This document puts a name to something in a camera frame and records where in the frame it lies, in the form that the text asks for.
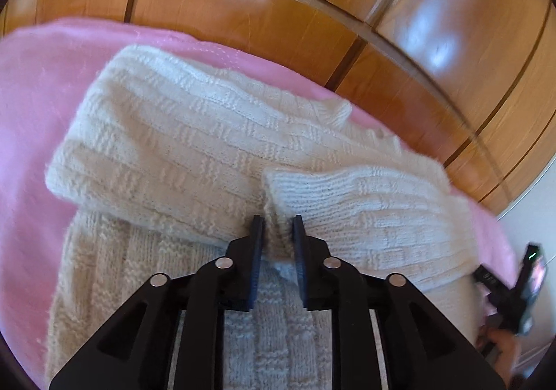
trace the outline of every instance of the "silver screw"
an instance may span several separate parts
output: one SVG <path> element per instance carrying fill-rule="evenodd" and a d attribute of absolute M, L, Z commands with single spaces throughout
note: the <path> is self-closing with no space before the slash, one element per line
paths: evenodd
<path fill-rule="evenodd" d="M 153 287 L 161 287 L 168 282 L 168 278 L 164 274 L 155 274 L 149 282 Z"/>
<path fill-rule="evenodd" d="M 342 265 L 342 262 L 340 261 L 340 259 L 336 258 L 336 257 L 325 258 L 322 263 L 326 268 L 329 268 L 329 269 L 336 269 L 336 268 L 339 268 Z"/>
<path fill-rule="evenodd" d="M 407 282 L 405 277 L 401 274 L 392 274 L 388 280 L 390 284 L 395 287 L 403 287 Z"/>
<path fill-rule="evenodd" d="M 216 260 L 215 264 L 216 267 L 219 269 L 228 269 L 232 267 L 234 261 L 228 257 L 220 257 L 218 260 Z"/>

